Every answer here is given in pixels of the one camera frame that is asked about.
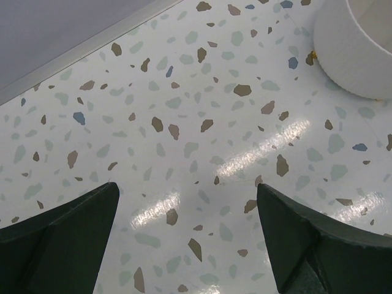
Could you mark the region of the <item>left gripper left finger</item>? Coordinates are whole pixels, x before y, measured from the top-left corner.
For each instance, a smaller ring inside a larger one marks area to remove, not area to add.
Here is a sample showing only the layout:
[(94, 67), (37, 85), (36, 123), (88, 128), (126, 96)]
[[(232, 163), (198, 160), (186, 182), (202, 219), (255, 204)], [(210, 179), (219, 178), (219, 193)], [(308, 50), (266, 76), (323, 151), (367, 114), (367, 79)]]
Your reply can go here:
[(92, 293), (119, 202), (105, 183), (1, 229), (1, 293)]

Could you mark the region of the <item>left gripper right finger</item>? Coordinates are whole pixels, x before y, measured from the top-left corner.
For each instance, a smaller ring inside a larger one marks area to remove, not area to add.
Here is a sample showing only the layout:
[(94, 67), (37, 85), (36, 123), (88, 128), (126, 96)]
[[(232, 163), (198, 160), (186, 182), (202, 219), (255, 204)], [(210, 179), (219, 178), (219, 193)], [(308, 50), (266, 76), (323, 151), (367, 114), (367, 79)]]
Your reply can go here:
[(344, 224), (267, 184), (257, 207), (279, 293), (391, 293), (391, 237)]

